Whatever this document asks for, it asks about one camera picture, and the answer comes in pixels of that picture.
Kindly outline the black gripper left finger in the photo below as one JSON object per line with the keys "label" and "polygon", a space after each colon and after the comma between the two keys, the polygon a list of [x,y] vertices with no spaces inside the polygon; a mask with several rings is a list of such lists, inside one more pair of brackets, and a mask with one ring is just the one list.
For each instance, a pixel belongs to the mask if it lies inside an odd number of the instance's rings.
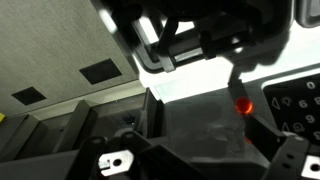
{"label": "black gripper left finger", "polygon": [[136,131],[118,132],[111,140],[93,136],[80,146],[65,180],[140,180],[138,154],[150,142]]}

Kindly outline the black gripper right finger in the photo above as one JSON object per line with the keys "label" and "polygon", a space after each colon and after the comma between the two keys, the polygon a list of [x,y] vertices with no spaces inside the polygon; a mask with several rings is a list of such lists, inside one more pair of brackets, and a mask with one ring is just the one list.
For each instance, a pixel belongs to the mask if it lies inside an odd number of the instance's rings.
{"label": "black gripper right finger", "polygon": [[261,180],[320,180],[320,158],[306,138],[286,135],[256,114],[245,117],[245,137],[269,162]]}

